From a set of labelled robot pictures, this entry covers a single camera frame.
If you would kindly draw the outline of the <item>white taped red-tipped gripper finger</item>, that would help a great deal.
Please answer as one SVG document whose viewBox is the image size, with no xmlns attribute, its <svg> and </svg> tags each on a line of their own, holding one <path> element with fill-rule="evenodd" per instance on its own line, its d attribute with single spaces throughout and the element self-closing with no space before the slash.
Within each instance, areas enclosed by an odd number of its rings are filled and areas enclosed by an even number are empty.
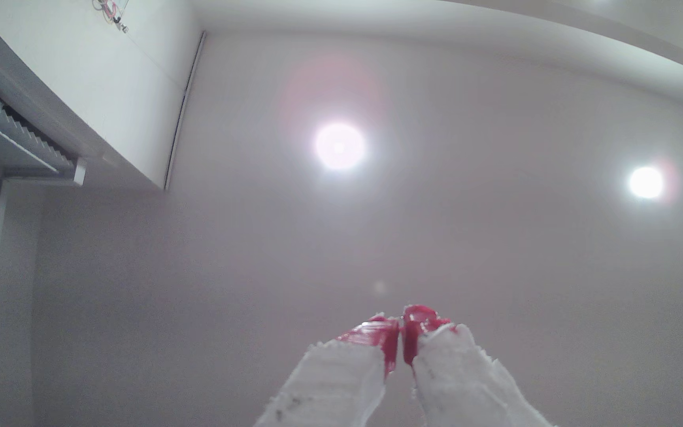
<svg viewBox="0 0 683 427">
<path fill-rule="evenodd" d="M 427 306 L 403 311 L 404 361 L 427 426 L 552 426 L 470 328 Z"/>
<path fill-rule="evenodd" d="M 255 426 L 365 426 L 396 366 L 400 320 L 377 315 L 310 346 Z"/>
</svg>

